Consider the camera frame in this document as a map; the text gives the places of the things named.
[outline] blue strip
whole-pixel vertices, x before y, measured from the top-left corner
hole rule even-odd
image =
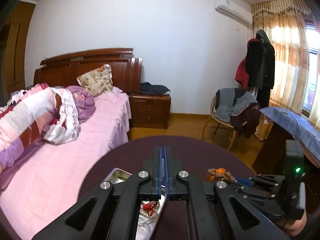
[[[167,200],[169,200],[169,171],[168,171],[168,160],[167,160],[167,148],[164,148],[164,171],[165,171],[165,194]]]
[[[253,182],[249,179],[241,179],[241,178],[236,178],[235,179],[238,181],[238,183],[245,185],[247,187],[253,187]]]
[[[162,147],[160,147],[159,160],[159,179],[158,179],[158,198],[161,199],[161,181],[162,181]]]

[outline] floral pillow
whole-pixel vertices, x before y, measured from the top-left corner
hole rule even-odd
[[[112,91],[112,73],[111,66],[104,64],[92,71],[77,77],[80,86],[90,92],[94,97],[102,92]]]

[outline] air conditioner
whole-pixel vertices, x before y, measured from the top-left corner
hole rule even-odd
[[[252,13],[231,2],[230,0],[215,0],[215,8],[218,12],[240,19],[246,24],[250,25],[252,23]]]

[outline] wicker chair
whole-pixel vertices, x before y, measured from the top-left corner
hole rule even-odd
[[[231,123],[229,123],[229,122],[223,122],[223,121],[219,120],[218,118],[216,118],[216,117],[214,116],[215,113],[214,113],[212,110],[213,110],[214,106],[216,105],[216,102],[217,102],[217,97],[216,97],[216,95],[214,95],[214,97],[213,97],[212,100],[211,100],[211,107],[210,107],[210,113],[211,113],[211,114],[210,114],[209,119],[207,120],[207,122],[205,123],[205,125],[204,125],[204,127],[203,127],[201,140],[203,139],[204,131],[205,131],[205,129],[206,129],[209,121],[210,121],[211,119],[214,119],[214,120],[218,123],[218,125],[217,125],[217,126],[209,126],[209,127],[215,128],[214,131],[213,131],[213,138],[214,138],[214,136],[216,135],[218,129],[223,129],[223,130],[225,130],[225,132],[226,132],[226,134],[228,135],[229,140],[230,140],[230,145],[229,145],[229,147],[228,147],[228,151],[230,151],[230,149],[233,147],[233,145],[235,144],[235,142],[236,142],[237,139],[238,139],[238,132],[237,132],[237,131],[235,130],[235,128],[231,125]],[[228,130],[233,132],[232,137],[228,134],[228,132],[227,132]]]

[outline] round table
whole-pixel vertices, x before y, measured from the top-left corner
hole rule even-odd
[[[207,169],[223,167],[233,176],[248,178],[252,171],[227,150],[212,143],[181,136],[152,136],[130,141],[111,150],[89,171],[80,188],[80,199],[100,184],[114,168],[130,173],[141,171],[143,162],[153,159],[155,146],[171,146],[172,157],[186,171],[205,179]],[[186,206],[183,201],[168,201],[152,239],[188,239]]]

